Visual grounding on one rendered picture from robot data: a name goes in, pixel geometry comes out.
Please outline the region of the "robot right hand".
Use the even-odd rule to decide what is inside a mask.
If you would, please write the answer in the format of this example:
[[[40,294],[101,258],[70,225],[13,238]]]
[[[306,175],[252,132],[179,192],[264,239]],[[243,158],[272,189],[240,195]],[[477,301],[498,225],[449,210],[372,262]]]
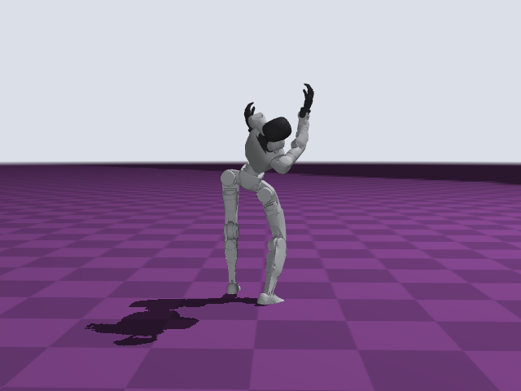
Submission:
[[[304,107],[300,109],[300,118],[304,118],[305,115],[306,115],[306,112],[310,113],[310,107],[313,103],[313,89],[312,87],[309,85],[309,84],[304,84],[305,86],[307,86],[308,88],[308,94],[306,92],[305,89],[303,89],[303,92],[304,92],[304,97],[305,97],[305,101],[304,101]]]

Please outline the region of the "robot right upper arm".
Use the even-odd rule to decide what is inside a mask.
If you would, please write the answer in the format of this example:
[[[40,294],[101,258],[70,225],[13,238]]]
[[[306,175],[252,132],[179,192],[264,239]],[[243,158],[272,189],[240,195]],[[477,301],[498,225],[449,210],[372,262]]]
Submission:
[[[304,147],[300,147],[296,142],[297,138],[291,142],[291,149],[285,154],[285,156],[280,156],[272,160],[270,166],[278,173],[287,173],[296,160],[300,157],[300,155],[304,152],[306,145]]]

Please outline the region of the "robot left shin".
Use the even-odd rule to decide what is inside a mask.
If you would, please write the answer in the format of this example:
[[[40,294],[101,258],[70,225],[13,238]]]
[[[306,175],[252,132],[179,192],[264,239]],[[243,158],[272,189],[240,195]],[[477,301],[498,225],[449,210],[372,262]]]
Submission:
[[[229,283],[233,280],[236,284],[236,263],[238,259],[238,238],[228,239],[227,237],[227,224],[224,225],[224,236],[225,236],[225,259],[228,266],[229,272]]]

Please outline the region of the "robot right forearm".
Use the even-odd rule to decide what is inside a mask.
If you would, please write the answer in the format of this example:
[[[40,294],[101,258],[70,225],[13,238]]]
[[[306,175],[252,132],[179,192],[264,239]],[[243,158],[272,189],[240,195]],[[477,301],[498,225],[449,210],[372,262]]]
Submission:
[[[309,134],[308,134],[309,113],[306,112],[306,115],[304,118],[300,118],[299,114],[300,114],[300,112],[298,113],[299,122],[298,122],[298,127],[297,127],[297,132],[296,132],[296,138],[297,137],[298,138],[297,138],[296,142],[300,147],[304,147],[309,140]]]

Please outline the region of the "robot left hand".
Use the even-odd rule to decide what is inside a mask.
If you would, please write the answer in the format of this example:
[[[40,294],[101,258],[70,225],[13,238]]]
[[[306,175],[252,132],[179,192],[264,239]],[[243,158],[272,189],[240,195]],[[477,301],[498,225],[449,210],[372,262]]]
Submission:
[[[250,133],[251,130],[253,130],[250,125],[248,124],[248,118],[250,116],[252,116],[254,114],[254,111],[255,111],[255,107],[252,108],[252,110],[250,109],[251,105],[254,104],[254,103],[249,103],[247,106],[246,106],[246,109],[245,109],[245,112],[244,112],[244,116],[245,116],[245,119],[246,119],[246,123],[247,123],[247,126],[249,127],[248,129],[248,132]]]

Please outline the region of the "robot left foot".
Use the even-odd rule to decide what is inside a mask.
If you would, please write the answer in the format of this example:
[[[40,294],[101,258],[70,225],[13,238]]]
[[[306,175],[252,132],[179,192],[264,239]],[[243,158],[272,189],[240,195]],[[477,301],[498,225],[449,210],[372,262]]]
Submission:
[[[228,284],[227,286],[227,294],[236,294],[238,291],[240,291],[241,288],[240,286],[237,284],[234,283],[234,281],[231,281],[231,283]]]

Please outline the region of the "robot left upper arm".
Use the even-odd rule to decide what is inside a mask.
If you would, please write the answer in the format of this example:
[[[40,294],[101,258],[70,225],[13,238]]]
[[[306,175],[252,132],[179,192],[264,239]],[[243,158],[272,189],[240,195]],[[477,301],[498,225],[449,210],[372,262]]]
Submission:
[[[254,114],[248,118],[248,124],[252,129],[257,128],[261,135],[264,136],[264,133],[262,131],[262,127],[267,123],[267,120],[265,119],[265,116],[263,113],[259,112],[257,114]],[[285,145],[285,140],[281,140],[278,142],[275,142],[275,151],[282,149]]]

